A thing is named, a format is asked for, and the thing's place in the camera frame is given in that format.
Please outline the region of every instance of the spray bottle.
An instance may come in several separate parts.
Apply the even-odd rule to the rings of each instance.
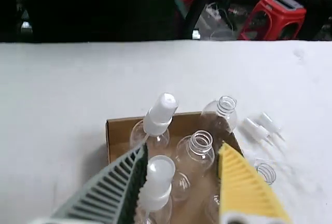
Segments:
[[[139,195],[136,224],[168,224],[172,216],[172,179],[175,164],[167,156],[152,157],[147,166],[146,182]]]
[[[164,155],[170,142],[168,126],[177,108],[178,102],[173,95],[161,94],[144,119],[139,121],[131,131],[130,148],[146,142],[149,158]]]

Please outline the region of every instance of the red stool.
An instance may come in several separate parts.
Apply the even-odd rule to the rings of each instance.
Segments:
[[[260,0],[247,18],[238,40],[294,39],[305,15],[306,9],[294,0]],[[257,17],[264,18],[261,24],[257,23]]]

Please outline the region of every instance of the white spray cap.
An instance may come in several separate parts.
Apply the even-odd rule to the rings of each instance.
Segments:
[[[169,200],[175,164],[167,156],[149,159],[146,182],[140,192],[140,205],[148,212],[162,209]]]
[[[284,138],[280,134],[281,129],[265,112],[261,113],[258,121],[266,130],[271,133],[276,133],[282,140],[284,140]]]
[[[170,93],[163,93],[143,119],[144,132],[150,136],[163,134],[178,108],[178,102]]]
[[[260,141],[261,139],[267,141],[270,145],[273,145],[269,140],[270,133],[261,125],[256,124],[250,118],[245,118],[243,121],[243,127],[249,134],[253,137],[255,141]]]

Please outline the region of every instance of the white table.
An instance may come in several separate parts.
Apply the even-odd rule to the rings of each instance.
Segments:
[[[239,120],[268,112],[329,209],[331,53],[331,43],[300,41],[1,44],[0,222],[49,216],[106,165],[106,119],[144,115],[164,91],[178,112],[224,94]]]

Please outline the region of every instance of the bottle cap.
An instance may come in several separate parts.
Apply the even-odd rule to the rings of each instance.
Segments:
[[[172,122],[172,117],[177,108],[178,102],[173,95],[169,93],[160,95],[155,105],[143,119],[144,132],[150,136],[163,134]]]
[[[152,157],[147,166],[146,182],[140,192],[140,205],[148,212],[162,209],[169,200],[175,164],[167,156]]]

